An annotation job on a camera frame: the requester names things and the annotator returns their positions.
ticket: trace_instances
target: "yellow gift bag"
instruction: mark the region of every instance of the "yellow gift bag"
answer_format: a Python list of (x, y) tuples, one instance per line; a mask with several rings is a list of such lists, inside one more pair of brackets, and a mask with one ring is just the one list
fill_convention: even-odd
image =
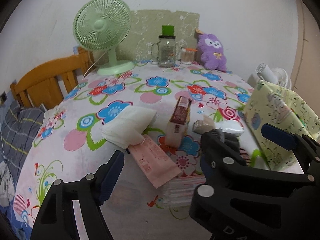
[(287, 151), (261, 135), (265, 123), (287, 132), (320, 138), (320, 119), (295, 92), (278, 85), (259, 81), (244, 107), (246, 122), (267, 157), (271, 170), (281, 171), (297, 162)]

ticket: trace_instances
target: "fan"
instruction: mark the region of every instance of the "fan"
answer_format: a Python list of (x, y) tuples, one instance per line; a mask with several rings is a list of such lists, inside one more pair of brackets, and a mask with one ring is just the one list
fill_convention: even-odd
[(91, 0), (78, 11), (73, 21), (76, 41), (89, 51), (104, 52), (102, 56), (108, 52), (109, 62), (100, 66), (99, 75), (134, 68), (133, 62), (116, 58), (116, 46), (127, 36), (130, 26), (130, 9), (122, 0)]
[(265, 81), (291, 89), (291, 79), (283, 68), (270, 69), (268, 65), (261, 63), (256, 68), (256, 74)]

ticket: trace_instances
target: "fan stand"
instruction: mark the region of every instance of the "fan stand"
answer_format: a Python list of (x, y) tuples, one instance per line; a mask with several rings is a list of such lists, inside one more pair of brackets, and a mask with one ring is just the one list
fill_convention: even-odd
[(117, 60), (116, 47), (108, 51), (109, 63), (100, 66), (97, 74), (100, 76), (116, 75), (129, 71), (135, 67), (134, 63), (129, 60)]

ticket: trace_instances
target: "white wall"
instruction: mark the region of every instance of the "white wall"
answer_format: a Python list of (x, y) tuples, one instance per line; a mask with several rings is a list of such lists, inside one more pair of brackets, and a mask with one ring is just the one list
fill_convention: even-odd
[[(89, 0), (23, 0), (0, 33), (0, 91), (35, 66), (72, 54), (75, 14)], [(133, 10), (200, 14), (222, 41), (230, 70), (247, 80), (260, 62), (291, 74), (298, 39), (295, 0), (124, 0)]]

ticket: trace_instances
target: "black lid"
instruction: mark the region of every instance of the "black lid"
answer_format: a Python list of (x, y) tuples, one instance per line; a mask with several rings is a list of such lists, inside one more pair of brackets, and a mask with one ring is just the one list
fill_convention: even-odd
[(175, 39), (176, 36), (159, 35), (159, 39)]

